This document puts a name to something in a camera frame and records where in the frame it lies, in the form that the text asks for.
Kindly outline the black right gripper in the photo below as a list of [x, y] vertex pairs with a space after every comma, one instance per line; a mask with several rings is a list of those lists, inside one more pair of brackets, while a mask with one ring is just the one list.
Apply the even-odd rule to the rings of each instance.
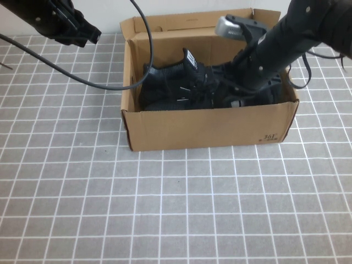
[[263, 103], [280, 103], [283, 86], [279, 73], [322, 42], [318, 30], [330, 7], [330, 1], [291, 1], [287, 14], [232, 64], [210, 66], [214, 77], [248, 91], [268, 83], [262, 91]]

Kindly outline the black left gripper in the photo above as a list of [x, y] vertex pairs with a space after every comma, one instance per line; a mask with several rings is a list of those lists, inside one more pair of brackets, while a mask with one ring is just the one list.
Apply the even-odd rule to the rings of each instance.
[[64, 45], [97, 44], [102, 32], [90, 24], [72, 1], [6, 1], [6, 8], [40, 35]]

